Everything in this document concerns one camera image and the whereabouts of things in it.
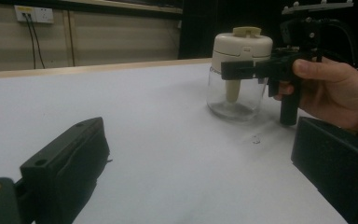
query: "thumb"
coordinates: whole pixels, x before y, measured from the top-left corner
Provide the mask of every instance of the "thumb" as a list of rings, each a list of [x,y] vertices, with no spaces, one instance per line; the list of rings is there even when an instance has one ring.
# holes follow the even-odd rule
[[[297,59],[292,69],[293,73],[305,79],[340,81],[348,78],[354,68],[346,63],[314,63]]]

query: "power cord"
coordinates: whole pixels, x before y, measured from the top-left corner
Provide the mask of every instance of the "power cord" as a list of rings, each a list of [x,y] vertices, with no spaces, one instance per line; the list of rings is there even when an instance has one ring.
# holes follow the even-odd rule
[[[43,63],[43,59],[42,59],[42,53],[41,53],[41,50],[40,50],[39,40],[37,38],[37,33],[36,33],[35,28],[34,28],[34,21],[32,20],[32,17],[31,17],[30,14],[22,13],[22,16],[24,16],[25,19],[27,20],[28,29],[30,30],[30,35],[31,35],[31,39],[32,39],[33,54],[34,54],[34,38],[35,38],[36,39],[36,44],[37,44],[37,50],[39,52],[40,62],[42,63],[43,68],[45,68],[45,64]],[[31,27],[34,30],[34,38],[33,38],[32,32],[31,32]],[[35,56],[34,56],[34,69],[36,69]]]

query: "white lid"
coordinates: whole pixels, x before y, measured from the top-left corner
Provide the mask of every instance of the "white lid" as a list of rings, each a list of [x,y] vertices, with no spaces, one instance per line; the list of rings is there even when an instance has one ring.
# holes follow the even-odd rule
[[[272,39],[260,33],[261,29],[257,27],[237,27],[233,33],[217,35],[213,45],[213,69],[220,72],[221,62],[257,62],[268,59]]]

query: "hand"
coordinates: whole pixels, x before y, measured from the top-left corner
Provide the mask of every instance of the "hand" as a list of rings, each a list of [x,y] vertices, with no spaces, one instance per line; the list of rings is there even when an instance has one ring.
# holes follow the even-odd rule
[[[358,132],[358,71],[346,63],[323,58],[321,63],[298,59],[293,72],[303,78],[299,107],[317,119]],[[280,84],[281,100],[294,87]]]

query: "black device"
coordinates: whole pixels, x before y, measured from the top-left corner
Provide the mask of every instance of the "black device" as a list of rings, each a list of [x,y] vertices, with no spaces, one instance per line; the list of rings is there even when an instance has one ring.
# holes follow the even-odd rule
[[[110,154],[103,119],[72,126],[21,167],[0,177],[0,224],[69,224],[90,199]]]
[[[291,159],[348,223],[358,224],[358,137],[300,117]]]
[[[281,34],[287,48],[276,48],[272,51],[269,60],[262,62],[222,62],[221,72],[223,80],[238,80],[249,78],[268,78],[268,96],[278,94],[280,81],[289,81],[295,87],[295,92],[282,98],[280,123],[295,125],[297,122],[297,109],[301,98],[301,79],[292,72],[292,65],[296,59],[311,61],[313,58],[320,62],[322,56],[349,63],[358,68],[358,49],[351,28],[344,22],[332,19],[316,20],[310,16],[305,17],[302,10],[315,10],[317,8],[331,9],[337,6],[332,4],[300,7],[295,18],[281,23]],[[333,51],[318,49],[321,42],[321,29],[326,26],[340,28],[349,39],[352,59],[348,60]]]

